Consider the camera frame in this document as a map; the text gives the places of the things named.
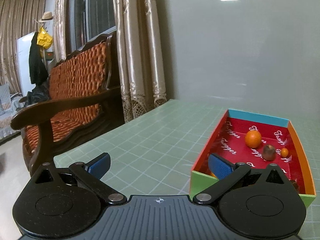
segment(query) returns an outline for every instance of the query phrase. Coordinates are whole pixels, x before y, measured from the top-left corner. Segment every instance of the table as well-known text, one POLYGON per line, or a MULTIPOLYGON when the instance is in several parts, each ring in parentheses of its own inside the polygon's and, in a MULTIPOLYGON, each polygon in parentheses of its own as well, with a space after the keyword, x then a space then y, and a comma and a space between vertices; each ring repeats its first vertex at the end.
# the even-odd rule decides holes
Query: table
MULTIPOLYGON (((108 152, 111 168, 101 180, 127 197, 188 194, 190 169, 225 110, 211 104, 170 100, 56 156, 54 162, 56 167, 68 167, 75 161, 86 163, 108 152)), ((320 120, 277 116, 290 119, 296 129, 320 194, 320 120)), ((320 239, 320 197, 309 206, 300 236, 320 239)))

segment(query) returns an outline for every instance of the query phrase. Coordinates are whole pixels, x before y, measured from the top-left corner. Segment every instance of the orange box side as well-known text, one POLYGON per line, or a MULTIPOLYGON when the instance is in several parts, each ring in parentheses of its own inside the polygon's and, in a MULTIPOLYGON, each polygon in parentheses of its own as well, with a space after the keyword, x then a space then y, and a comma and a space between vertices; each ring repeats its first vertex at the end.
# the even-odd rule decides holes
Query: orange box side
POLYGON ((227 120, 227 117, 229 116, 228 110, 225 111, 224 115, 218 122, 217 126, 214 128, 212 134, 210 135, 207 143, 205 144, 203 150, 199 154, 198 158, 195 161, 195 164, 193 165, 191 171, 199 171, 201 168, 202 163, 204 162, 205 158, 207 157, 207 154, 210 151, 211 145, 214 143, 216 137, 218 136, 224 122, 227 120))
POLYGON ((289 133, 291 135, 291 139, 293 141, 294 147, 295 147, 297 155, 298 155, 306 194, 316 195, 315 184, 313 182, 313 178, 311 175, 311 170, 310 170, 310 166, 309 166, 306 154, 303 150, 303 147, 302 147, 300 139, 297 135, 297 132, 293 128, 293 125, 291 124, 290 121, 288 122, 288 130, 289 130, 289 133))

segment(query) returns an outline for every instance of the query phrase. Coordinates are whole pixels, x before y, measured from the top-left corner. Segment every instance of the fabric sofa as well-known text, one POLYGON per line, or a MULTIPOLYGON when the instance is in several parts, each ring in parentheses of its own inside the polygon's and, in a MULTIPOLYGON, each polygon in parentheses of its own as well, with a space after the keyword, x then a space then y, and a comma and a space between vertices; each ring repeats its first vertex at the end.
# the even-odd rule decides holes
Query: fabric sofa
POLYGON ((7 83, 0 86, 0 142, 19 133, 19 131, 13 130, 10 127, 10 122, 12 117, 17 113, 17 110, 23 107, 23 104, 19 103, 20 99, 20 93, 10 95, 7 83))

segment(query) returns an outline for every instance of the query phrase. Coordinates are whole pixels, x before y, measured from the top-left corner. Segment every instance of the metal screw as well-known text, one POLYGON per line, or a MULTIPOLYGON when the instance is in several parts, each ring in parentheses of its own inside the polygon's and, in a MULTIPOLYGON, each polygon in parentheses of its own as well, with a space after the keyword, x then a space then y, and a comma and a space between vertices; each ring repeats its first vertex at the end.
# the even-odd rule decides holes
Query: metal screw
POLYGON ((208 201, 211 199, 211 196, 207 193, 200 193, 196 196, 196 199, 199 201, 208 201))
POLYGON ((123 200, 124 196, 119 193, 113 193, 108 197, 111 201, 120 201, 123 200))

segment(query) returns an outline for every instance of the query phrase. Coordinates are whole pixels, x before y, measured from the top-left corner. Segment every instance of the straw hat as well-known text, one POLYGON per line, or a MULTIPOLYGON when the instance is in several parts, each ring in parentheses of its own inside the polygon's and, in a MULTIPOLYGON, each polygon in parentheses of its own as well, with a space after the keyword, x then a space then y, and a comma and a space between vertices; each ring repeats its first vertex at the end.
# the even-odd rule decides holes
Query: straw hat
POLYGON ((39 22, 47 22, 53 19, 52 12, 45 12, 39 22))

